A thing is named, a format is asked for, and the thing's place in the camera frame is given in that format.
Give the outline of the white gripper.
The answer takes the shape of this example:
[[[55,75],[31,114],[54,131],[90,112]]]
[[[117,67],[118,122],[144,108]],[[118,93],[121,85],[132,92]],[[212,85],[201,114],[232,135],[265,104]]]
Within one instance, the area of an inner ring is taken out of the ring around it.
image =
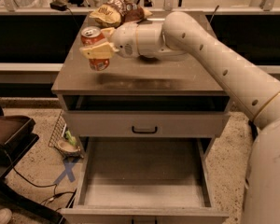
[[[139,56],[136,42],[137,23],[124,23],[119,28],[108,27],[101,30],[105,38],[111,37],[111,42],[99,45],[88,45],[80,48],[80,52],[87,59],[109,59],[116,52],[123,58]]]

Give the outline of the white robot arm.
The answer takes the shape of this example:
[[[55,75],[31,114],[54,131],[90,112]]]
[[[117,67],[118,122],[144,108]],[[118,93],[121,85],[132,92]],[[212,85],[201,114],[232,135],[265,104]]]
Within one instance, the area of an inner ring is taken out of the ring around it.
[[[192,55],[260,128],[248,159],[241,224],[280,224],[280,81],[225,46],[189,14],[171,12],[162,23],[126,22],[81,31],[81,54],[170,60]]]

